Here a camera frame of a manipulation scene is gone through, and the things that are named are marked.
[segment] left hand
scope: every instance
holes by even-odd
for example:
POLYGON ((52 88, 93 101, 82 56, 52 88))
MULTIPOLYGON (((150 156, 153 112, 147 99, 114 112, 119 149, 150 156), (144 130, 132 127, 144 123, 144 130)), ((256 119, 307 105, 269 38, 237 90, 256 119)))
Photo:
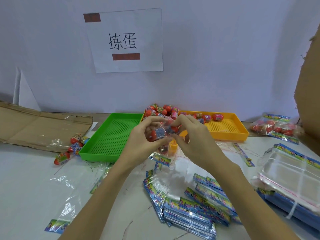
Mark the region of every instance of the left hand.
POLYGON ((172 137, 165 137, 154 142, 149 142, 146 139, 146 134, 158 128, 159 122, 165 121, 165 118, 159 116, 149 116, 134 127, 117 162, 133 169, 143 163, 159 147, 172 141, 172 137))

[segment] white paper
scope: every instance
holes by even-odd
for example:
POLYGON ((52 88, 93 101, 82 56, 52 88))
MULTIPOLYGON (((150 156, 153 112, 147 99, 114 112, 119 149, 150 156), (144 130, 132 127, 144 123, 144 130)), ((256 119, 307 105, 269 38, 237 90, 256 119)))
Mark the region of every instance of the white paper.
POLYGON ((161 9, 100 13, 86 29, 97 73, 163 71, 161 9), (139 53, 140 60, 114 60, 113 54, 139 53))

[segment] table surface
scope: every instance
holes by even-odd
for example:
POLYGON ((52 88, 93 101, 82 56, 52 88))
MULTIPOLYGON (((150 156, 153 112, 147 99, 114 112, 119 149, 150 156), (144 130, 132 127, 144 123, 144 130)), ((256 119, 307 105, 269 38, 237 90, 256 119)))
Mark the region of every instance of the table surface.
MULTIPOLYGON (((93 115, 98 122, 92 132, 101 125, 109 114, 93 115)), ((272 137, 248 137, 240 146, 256 165, 259 157, 274 144, 283 143, 306 156, 320 158, 302 143, 294 145, 272 137)), ((224 153, 237 163, 249 180, 256 174, 256 168, 248 168, 241 157, 232 152, 231 144, 225 143, 224 153)), ((64 166, 53 164, 56 153, 45 152, 16 145, 0 143, 0 235, 2 239, 52 239, 59 234, 45 232, 51 219, 60 215, 66 200, 72 197, 75 211, 90 198, 89 191, 99 178, 97 167, 81 159, 72 159, 64 166), (65 176, 68 186, 53 179, 65 176)), ((101 239, 200 239, 176 227, 161 224, 151 207, 151 201, 142 186, 145 172, 154 168, 155 162, 146 160, 129 175, 120 190, 101 239)), ((283 213, 275 211, 297 233, 301 239, 316 239, 284 218, 283 213)), ((242 225, 231 224, 230 227, 217 225, 217 240, 250 239, 242 225)))

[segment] stack of plastic bags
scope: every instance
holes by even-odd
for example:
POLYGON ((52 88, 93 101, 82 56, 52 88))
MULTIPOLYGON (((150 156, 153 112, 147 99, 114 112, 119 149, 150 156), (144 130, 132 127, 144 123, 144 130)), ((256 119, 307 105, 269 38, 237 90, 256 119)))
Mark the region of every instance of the stack of plastic bags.
POLYGON ((241 223, 218 182, 187 158, 178 157, 168 165, 153 153, 154 169, 143 181, 162 223, 174 225, 203 239, 216 238, 216 224, 241 223))
POLYGON ((320 162, 283 145, 267 150, 252 184, 266 201, 320 230, 320 162))

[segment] cardboard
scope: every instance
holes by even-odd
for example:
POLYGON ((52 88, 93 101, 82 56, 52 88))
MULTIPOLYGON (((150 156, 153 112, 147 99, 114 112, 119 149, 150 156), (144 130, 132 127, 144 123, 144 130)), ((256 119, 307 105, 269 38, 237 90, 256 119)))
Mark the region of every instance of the cardboard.
POLYGON ((320 31, 311 39, 301 67, 294 99, 302 121, 304 135, 299 140, 320 156, 320 31))
POLYGON ((8 144, 64 152, 70 138, 84 135, 92 122, 91 116, 39 112, 0 101, 0 142, 8 144))

